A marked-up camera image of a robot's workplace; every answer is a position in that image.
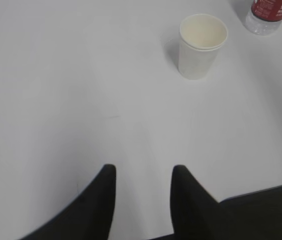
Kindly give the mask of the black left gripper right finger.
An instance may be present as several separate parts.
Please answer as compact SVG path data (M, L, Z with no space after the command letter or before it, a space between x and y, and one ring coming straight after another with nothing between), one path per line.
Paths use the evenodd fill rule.
M172 171L170 213L177 240L232 240L233 223L184 165Z

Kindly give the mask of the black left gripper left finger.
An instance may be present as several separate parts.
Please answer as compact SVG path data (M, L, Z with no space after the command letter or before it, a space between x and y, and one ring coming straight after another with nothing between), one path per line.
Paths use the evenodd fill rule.
M106 164L62 212L24 240L107 240L116 199L116 167Z

